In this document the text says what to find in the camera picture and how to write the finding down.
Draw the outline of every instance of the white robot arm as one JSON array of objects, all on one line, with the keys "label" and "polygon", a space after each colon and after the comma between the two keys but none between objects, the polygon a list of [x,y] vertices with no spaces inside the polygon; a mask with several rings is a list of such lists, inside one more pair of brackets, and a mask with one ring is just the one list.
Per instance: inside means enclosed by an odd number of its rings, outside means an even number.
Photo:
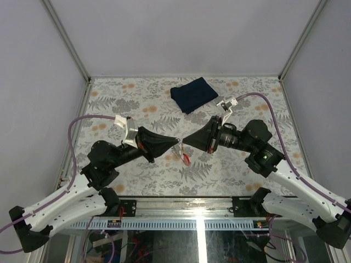
[{"label": "white robot arm", "polygon": [[262,120],[249,121],[242,131],[224,123],[236,104],[235,99],[221,101],[219,105],[226,113],[221,117],[212,116],[203,128],[184,138],[183,143],[208,153],[215,152],[218,146],[250,153],[245,162],[252,171],[279,183],[302,201],[259,188],[250,199],[253,210],[263,208],[268,213],[302,223],[327,244],[343,248],[351,234],[350,200],[332,193],[292,167],[288,158],[268,143],[272,134]]},{"label": "white robot arm", "polygon": [[90,163],[69,184],[34,205],[16,206],[9,211],[13,222],[20,220],[14,228],[25,253],[38,249],[50,237],[80,219],[118,215],[120,200],[116,192],[108,188],[119,175],[115,168],[139,157],[153,163],[178,143],[177,138],[138,127],[130,117],[116,116],[115,124],[124,129],[120,146],[95,142],[88,154]]}]

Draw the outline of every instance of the floral tablecloth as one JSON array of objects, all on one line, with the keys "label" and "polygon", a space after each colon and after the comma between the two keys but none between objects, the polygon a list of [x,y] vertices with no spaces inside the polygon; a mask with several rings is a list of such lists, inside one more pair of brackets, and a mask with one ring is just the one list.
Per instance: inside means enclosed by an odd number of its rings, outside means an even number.
[{"label": "floral tablecloth", "polygon": [[[186,115],[171,99],[169,90],[194,79],[196,78],[97,78],[93,82],[86,114],[131,116],[137,120],[138,126],[182,139],[203,127],[212,115],[221,114],[221,110],[216,107],[216,102],[220,99],[228,100],[248,92],[261,92],[273,105],[294,165],[305,172],[277,78],[205,77],[219,97]],[[251,96],[240,101],[227,122],[242,129],[252,119],[266,122],[273,134],[270,143],[281,149],[268,106],[261,98]],[[87,154],[97,140],[119,145],[121,129],[110,120],[83,121],[76,147],[79,170],[88,164]],[[221,147],[209,155],[185,146],[185,153],[191,160],[189,167],[172,150],[156,159],[153,164],[144,158],[129,162],[117,168],[120,175],[111,186],[119,195],[134,196],[248,196],[261,186],[280,195],[290,195],[287,189],[251,172],[244,162],[247,156],[244,152]]]}]

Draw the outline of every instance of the dark blue cloth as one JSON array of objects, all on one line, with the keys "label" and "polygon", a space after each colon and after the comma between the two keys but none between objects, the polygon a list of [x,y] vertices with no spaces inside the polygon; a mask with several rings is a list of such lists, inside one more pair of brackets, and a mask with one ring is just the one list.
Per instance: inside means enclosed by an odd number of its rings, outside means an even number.
[{"label": "dark blue cloth", "polygon": [[203,78],[198,78],[179,88],[171,89],[171,98],[186,114],[195,111],[217,97],[217,92]]}]

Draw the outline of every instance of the cable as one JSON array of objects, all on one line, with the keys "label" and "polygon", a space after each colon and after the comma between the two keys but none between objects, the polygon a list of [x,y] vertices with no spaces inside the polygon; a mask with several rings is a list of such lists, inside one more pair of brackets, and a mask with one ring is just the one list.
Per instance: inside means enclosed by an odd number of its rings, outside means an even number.
[{"label": "cable", "polygon": [[111,257],[110,257],[110,260],[108,263],[111,263],[112,260],[114,259],[114,256],[115,256],[115,241],[114,239],[109,235],[107,234],[105,231],[103,231],[103,233],[110,239],[111,243],[112,243],[112,254],[111,254]]},{"label": "cable", "polygon": [[94,219],[94,217],[92,216],[92,218],[90,218],[90,220],[89,220],[89,222],[87,224],[86,229],[84,230],[83,242],[82,242],[82,245],[81,245],[81,257],[82,257],[83,263],[86,262],[86,257],[85,257],[85,254],[84,254],[84,247],[86,245],[86,241],[87,241],[87,237],[88,237],[89,226],[91,225],[93,219]]},{"label": "cable", "polygon": [[281,137],[281,134],[280,134],[280,131],[279,131],[279,127],[278,127],[278,123],[276,121],[276,118],[275,118],[275,115],[274,115],[274,111],[273,111],[273,108],[272,108],[272,105],[270,104],[269,100],[267,99],[266,96],[264,96],[263,94],[259,93],[259,92],[250,92],[250,93],[247,93],[245,95],[242,95],[242,96],[239,96],[236,98],[237,101],[240,101],[248,96],[252,96],[252,95],[256,95],[256,96],[260,96],[262,99],[265,100],[265,102],[267,103],[268,107],[269,107],[269,111],[272,115],[272,118],[273,118],[273,122],[274,122],[274,127],[276,129],[276,133],[278,135],[278,138],[279,138],[279,141],[280,141],[280,144],[281,144],[281,147],[282,147],[282,150],[283,150],[283,153],[285,155],[285,158],[286,158],[286,161],[287,163],[289,164],[291,170],[296,174],[296,176],[305,184],[307,185],[310,189],[312,189],[313,191],[315,191],[316,193],[318,193],[319,195],[323,196],[324,198],[326,198],[327,200],[329,200],[331,203],[335,204],[336,206],[340,207],[341,209],[347,211],[348,213],[351,214],[351,210],[348,209],[347,207],[343,206],[341,203],[337,202],[336,200],[334,200],[333,198],[331,198],[330,196],[324,194],[322,191],[320,191],[318,188],[314,187],[312,184],[310,184],[303,176],[301,176],[298,171],[296,170],[296,168],[294,167],[294,165],[292,164],[288,154],[287,154],[287,151],[286,151],[286,148],[285,148],[285,145],[284,145],[284,142],[283,142],[283,139]]},{"label": "cable", "polygon": [[266,253],[266,252],[265,252],[265,255],[266,255],[267,257],[273,259],[274,261],[286,263],[286,260],[276,259],[276,258],[272,257],[271,255],[269,255],[269,254]]},{"label": "cable", "polygon": [[[69,142],[69,148],[70,148],[70,151],[71,151],[71,155],[72,155],[72,160],[73,160],[73,176],[72,176],[72,179],[70,181],[70,183],[68,184],[67,186],[67,190],[69,190],[72,185],[73,185],[73,182],[76,178],[76,174],[77,174],[77,161],[76,161],[76,156],[75,156],[75,152],[74,152],[74,149],[73,149],[73,143],[72,143],[72,138],[71,138],[71,132],[72,132],[72,127],[73,125],[82,120],[82,119],[87,119],[87,118],[102,118],[102,119],[115,119],[115,117],[111,117],[111,116],[105,116],[105,115],[84,115],[84,116],[80,116],[78,118],[75,118],[69,125],[68,127],[68,142]],[[39,211],[41,211],[42,209],[44,209],[45,207],[51,205],[52,203],[56,202],[57,200],[59,200],[62,196],[64,196],[66,194],[66,192],[62,192],[60,195],[56,196],[54,199],[52,199],[51,201],[47,202],[46,204],[42,205],[41,207],[37,208],[36,210],[34,210],[33,212],[34,213],[38,213]],[[26,220],[27,218],[31,217],[32,214],[27,214],[21,218],[18,218],[17,220],[5,225],[4,227],[2,227],[0,229],[0,234],[5,231],[6,229],[8,229],[9,227],[17,224],[18,222],[21,222],[23,220]],[[0,254],[3,254],[3,255],[11,255],[11,254],[16,254],[16,253],[19,253],[19,252],[22,252],[23,249],[18,249],[18,250],[13,250],[13,251],[2,251],[0,250]]]},{"label": "cable", "polygon": [[[270,235],[270,240],[272,242],[272,245],[276,248],[276,250],[282,254],[287,260],[290,260],[294,263],[305,263],[307,261],[307,256],[306,256],[306,253],[305,251],[300,247],[300,245],[298,243],[296,243],[295,241],[293,241],[292,239],[290,238],[287,238],[287,237],[283,237],[283,236],[280,236],[280,235],[276,235],[276,234],[273,234],[272,232],[272,223],[274,221],[274,219],[277,217],[278,215],[275,215],[272,217],[270,223],[269,223],[269,228],[268,228],[268,231],[269,231],[269,235]],[[280,238],[280,239],[283,239],[283,240],[287,240],[287,241],[290,241],[294,246],[295,248],[298,248],[299,250],[301,250],[302,254],[303,254],[303,260],[302,261],[297,261],[295,259],[292,259],[290,258],[289,256],[285,255],[285,253],[276,245],[275,241],[273,240],[273,237],[277,237],[277,238]]]}]

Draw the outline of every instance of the gray wall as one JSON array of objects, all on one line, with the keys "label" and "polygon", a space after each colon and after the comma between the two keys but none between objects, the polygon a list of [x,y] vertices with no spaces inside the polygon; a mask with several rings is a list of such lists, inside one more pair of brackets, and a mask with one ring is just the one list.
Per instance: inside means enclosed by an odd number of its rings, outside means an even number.
[{"label": "gray wall", "polygon": [[351,198],[350,18],[350,0],[330,1],[285,80],[313,174],[345,198]]},{"label": "gray wall", "polygon": [[[0,226],[53,191],[84,81],[39,0],[1,1]],[[0,250],[19,249],[13,228]],[[22,262],[24,253],[0,255]]]},{"label": "gray wall", "polygon": [[319,0],[52,0],[92,76],[278,75]]}]

